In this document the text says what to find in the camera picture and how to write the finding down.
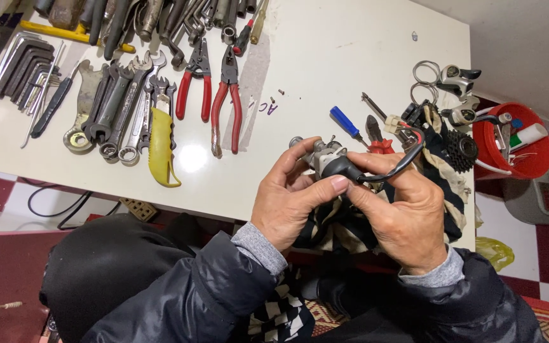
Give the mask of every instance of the white table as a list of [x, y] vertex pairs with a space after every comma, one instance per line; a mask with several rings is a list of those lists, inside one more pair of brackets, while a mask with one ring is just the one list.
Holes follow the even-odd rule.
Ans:
[[[25, 19], [45, 23], [35, 13], [26, 13]], [[238, 21], [239, 30], [246, 21]], [[413, 31], [418, 34], [417, 42], [412, 40]], [[213, 97], [218, 89], [221, 58], [226, 48], [219, 35], [218, 29], [206, 35]], [[42, 37], [55, 47], [60, 42], [56, 37]], [[181, 47], [188, 58], [192, 49], [188, 47], [186, 37], [182, 39]], [[433, 60], [440, 66], [455, 64], [469, 68], [469, 39], [468, 25], [405, 0], [271, 0], [261, 38], [261, 43], [270, 44], [270, 63], [261, 98], [255, 99], [255, 105], [268, 103], [270, 106], [270, 97], [274, 97], [278, 108], [270, 115], [266, 111], [257, 113], [246, 151], [233, 155], [224, 150], [221, 159], [212, 156], [210, 123], [205, 124], [200, 119], [202, 81], [193, 80], [186, 117], [182, 121], [175, 120], [178, 146], [174, 151], [174, 169], [183, 182], [179, 188], [169, 189], [156, 183], [149, 173], [146, 155], [142, 155], [138, 165], [125, 167], [119, 162], [108, 164], [96, 149], [84, 155], [73, 154], [63, 145], [62, 136], [71, 128], [76, 116], [76, 96], [81, 83], [77, 75], [46, 132], [39, 139], [31, 139], [24, 149], [19, 145], [30, 118], [19, 113], [9, 98], [0, 100], [0, 172], [185, 211], [248, 220], [260, 180], [292, 137], [322, 136], [329, 140], [336, 135], [336, 140], [350, 150], [365, 151], [329, 117], [330, 108], [339, 106], [362, 129], [365, 137], [363, 124], [372, 111], [361, 101], [362, 91], [386, 113], [400, 115], [410, 103], [409, 89], [415, 82], [412, 67], [419, 60]], [[137, 36], [133, 45], [141, 57], [148, 48], [158, 49], [158, 42], [141, 43]], [[74, 45], [72, 55], [78, 54], [78, 46]], [[238, 58], [241, 98], [245, 87], [259, 88], [255, 84], [242, 84], [245, 60], [257, 48], [249, 45], [248, 53]], [[161, 46], [160, 49], [170, 60], [168, 48]], [[100, 68], [105, 62], [102, 55], [102, 49], [91, 47], [84, 53], [84, 58]], [[63, 77], [78, 57], [63, 59]], [[123, 54], [121, 63], [127, 64], [132, 57]], [[159, 75], [179, 85], [182, 71], [174, 71], [167, 65]], [[431, 77], [433, 75], [426, 73], [424, 78]], [[285, 95], [279, 94], [278, 89], [284, 90]], [[420, 100], [426, 94], [417, 91], [416, 97]], [[221, 110], [222, 134], [231, 112], [230, 101], [228, 95]], [[441, 91], [438, 105], [443, 104], [459, 103], [454, 96]], [[244, 120], [243, 130], [248, 122]], [[393, 147], [401, 151], [396, 139]], [[466, 178], [473, 188], [473, 172]], [[474, 249], [473, 197], [465, 207], [465, 214], [467, 226], [463, 238], [455, 246]]]

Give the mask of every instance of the pliers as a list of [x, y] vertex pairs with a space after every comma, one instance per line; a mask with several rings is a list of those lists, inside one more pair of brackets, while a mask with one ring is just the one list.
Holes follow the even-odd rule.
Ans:
[[373, 154], [394, 154], [391, 147], [392, 139], [383, 139], [381, 129], [378, 127], [378, 121], [373, 115], [369, 115], [365, 121], [365, 128], [368, 131], [368, 137], [372, 144], [368, 146], [368, 150]]
[[243, 108], [240, 105], [239, 96], [239, 65], [234, 55], [233, 47], [228, 46], [224, 58], [221, 61], [221, 82], [220, 89], [217, 90], [213, 108], [211, 108], [211, 152], [215, 157], [221, 157], [220, 147], [220, 109], [224, 103], [224, 98], [230, 88], [230, 95], [234, 104], [234, 124], [233, 124], [233, 154], [239, 152], [240, 125], [243, 122]]
[[190, 60], [186, 65], [184, 77], [179, 84], [177, 108], [175, 109], [175, 115], [179, 120], [182, 120], [186, 114], [186, 100], [188, 98], [188, 88], [190, 88], [192, 77], [204, 79], [202, 111], [200, 117], [202, 121], [206, 123], [209, 121], [209, 109], [211, 106], [211, 69], [209, 68], [209, 52], [207, 50], [206, 38], [203, 38], [196, 49], [194, 49], [194, 52], [192, 52], [192, 56], [190, 56]]

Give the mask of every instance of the person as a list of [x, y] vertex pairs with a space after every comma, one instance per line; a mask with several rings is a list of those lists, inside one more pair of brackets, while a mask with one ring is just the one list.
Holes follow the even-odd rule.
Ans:
[[[192, 226], [187, 215], [174, 230], [112, 215], [67, 235], [51, 251], [40, 292], [63, 342], [228, 341], [275, 289], [309, 212], [344, 194], [401, 271], [349, 272], [343, 287], [329, 289], [319, 282], [319, 298], [351, 320], [313, 342], [545, 342], [531, 308], [489, 261], [445, 244], [438, 186], [409, 167], [389, 180], [396, 201], [388, 203], [340, 175], [315, 182], [300, 158], [317, 139], [281, 155], [259, 185], [250, 222], [232, 238], [219, 232], [198, 253], [169, 232]], [[374, 174], [401, 156], [348, 153]]]

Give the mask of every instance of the black jacket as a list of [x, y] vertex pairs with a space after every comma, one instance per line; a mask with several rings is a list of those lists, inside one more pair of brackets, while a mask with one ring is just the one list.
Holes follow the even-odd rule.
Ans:
[[[458, 284], [425, 288], [399, 283], [391, 295], [399, 300], [397, 311], [419, 323], [404, 330], [415, 331], [412, 337], [419, 341], [545, 342], [529, 305], [501, 281], [489, 261], [466, 249], [457, 252], [465, 261], [465, 279]], [[221, 232], [195, 259], [180, 260], [99, 320], [82, 343], [225, 342], [235, 324], [263, 304], [276, 284], [268, 270], [241, 254]], [[373, 318], [361, 316], [329, 333], [355, 322], [361, 328], [354, 341], [379, 341], [369, 335], [356, 339], [361, 330], [379, 325], [369, 322]], [[408, 339], [393, 334], [385, 340]], [[321, 341], [329, 341], [328, 334]]]

